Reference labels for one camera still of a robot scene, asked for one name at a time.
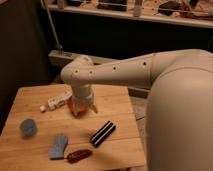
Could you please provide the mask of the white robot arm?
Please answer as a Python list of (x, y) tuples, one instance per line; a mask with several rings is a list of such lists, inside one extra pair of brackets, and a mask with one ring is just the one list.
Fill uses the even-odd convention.
[(61, 71), (74, 104), (93, 101), (93, 84), (149, 91), (146, 146), (149, 171), (213, 171), (213, 53), (165, 51), (95, 65), (86, 55)]

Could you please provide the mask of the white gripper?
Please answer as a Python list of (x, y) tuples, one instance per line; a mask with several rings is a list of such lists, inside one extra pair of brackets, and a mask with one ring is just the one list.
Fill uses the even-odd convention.
[(72, 114), (77, 117), (82, 108), (87, 108), (90, 105), (90, 108), (98, 113), (98, 108), (94, 102), (94, 94), (92, 87), (89, 84), (80, 85), (80, 86), (72, 86), (72, 101), (73, 101), (73, 109)]

